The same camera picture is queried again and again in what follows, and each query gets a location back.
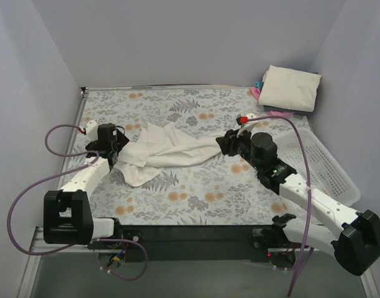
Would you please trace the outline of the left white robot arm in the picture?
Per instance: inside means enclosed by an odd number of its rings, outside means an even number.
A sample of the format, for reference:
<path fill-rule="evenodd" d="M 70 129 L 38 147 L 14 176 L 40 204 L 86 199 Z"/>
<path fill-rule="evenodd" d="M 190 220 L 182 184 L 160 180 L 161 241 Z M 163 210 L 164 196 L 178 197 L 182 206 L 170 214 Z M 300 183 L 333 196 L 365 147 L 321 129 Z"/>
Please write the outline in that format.
<path fill-rule="evenodd" d="M 112 123 L 94 121 L 81 129 L 91 141 L 80 170 L 59 190 L 49 191 L 43 200 L 43 239 L 48 244 L 88 245 L 102 238 L 109 248 L 123 242 L 114 218 L 93 217 L 89 199 L 102 179 L 118 162 L 119 153 L 129 143 L 125 130 Z"/>

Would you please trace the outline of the white t shirt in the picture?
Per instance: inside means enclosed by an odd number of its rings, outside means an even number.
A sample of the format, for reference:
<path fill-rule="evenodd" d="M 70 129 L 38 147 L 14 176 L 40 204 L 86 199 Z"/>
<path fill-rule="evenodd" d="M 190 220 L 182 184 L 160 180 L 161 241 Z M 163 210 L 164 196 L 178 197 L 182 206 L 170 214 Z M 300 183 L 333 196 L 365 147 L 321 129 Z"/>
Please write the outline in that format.
<path fill-rule="evenodd" d="M 194 138 L 174 123 L 159 127 L 148 123 L 136 142 L 128 142 L 119 153 L 114 168 L 124 175 L 125 183 L 139 187 L 168 167 L 199 165 L 221 152 L 216 142 L 223 131 Z"/>

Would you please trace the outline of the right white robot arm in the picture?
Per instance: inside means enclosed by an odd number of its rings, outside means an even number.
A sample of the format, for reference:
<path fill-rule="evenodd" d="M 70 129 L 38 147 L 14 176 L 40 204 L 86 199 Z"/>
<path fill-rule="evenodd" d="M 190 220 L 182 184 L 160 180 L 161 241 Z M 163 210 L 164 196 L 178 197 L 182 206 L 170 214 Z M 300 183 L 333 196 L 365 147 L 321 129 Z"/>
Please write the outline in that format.
<path fill-rule="evenodd" d="M 355 276 L 380 258 L 379 217 L 370 210 L 358 212 L 308 186 L 293 167 L 278 158 L 270 134 L 228 130 L 216 142 L 223 155 L 240 155 L 254 168 L 265 188 L 311 211 L 321 224 L 309 231 L 308 246 L 332 255 Z"/>

